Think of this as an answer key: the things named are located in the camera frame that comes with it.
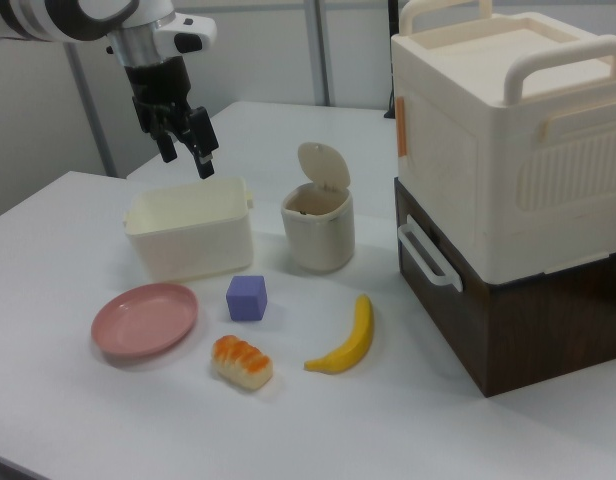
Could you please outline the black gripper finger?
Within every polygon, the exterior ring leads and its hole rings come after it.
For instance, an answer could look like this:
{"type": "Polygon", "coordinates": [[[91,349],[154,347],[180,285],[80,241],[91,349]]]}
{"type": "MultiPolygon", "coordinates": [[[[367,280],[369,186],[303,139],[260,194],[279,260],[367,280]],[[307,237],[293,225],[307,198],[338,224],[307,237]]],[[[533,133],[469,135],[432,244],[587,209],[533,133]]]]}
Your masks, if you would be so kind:
{"type": "Polygon", "coordinates": [[[184,114],[184,128],[181,142],[186,145],[201,179],[211,177],[215,171],[213,153],[219,143],[210,117],[204,107],[191,109],[184,114]]]}
{"type": "Polygon", "coordinates": [[[174,146],[171,134],[167,130],[159,132],[155,141],[157,143],[162,160],[165,163],[170,163],[177,158],[177,151],[174,146]]]}

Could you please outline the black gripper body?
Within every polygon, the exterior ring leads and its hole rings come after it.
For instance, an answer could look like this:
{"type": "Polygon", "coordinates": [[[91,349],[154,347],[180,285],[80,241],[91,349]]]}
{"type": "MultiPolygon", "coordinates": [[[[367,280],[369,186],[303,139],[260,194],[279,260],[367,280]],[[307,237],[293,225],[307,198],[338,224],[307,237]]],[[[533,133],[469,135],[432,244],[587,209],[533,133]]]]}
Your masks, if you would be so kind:
{"type": "Polygon", "coordinates": [[[189,127],[187,100],[191,90],[181,56],[144,67],[126,67],[133,92],[133,104],[144,133],[157,138],[166,133],[180,138],[189,127]]]}

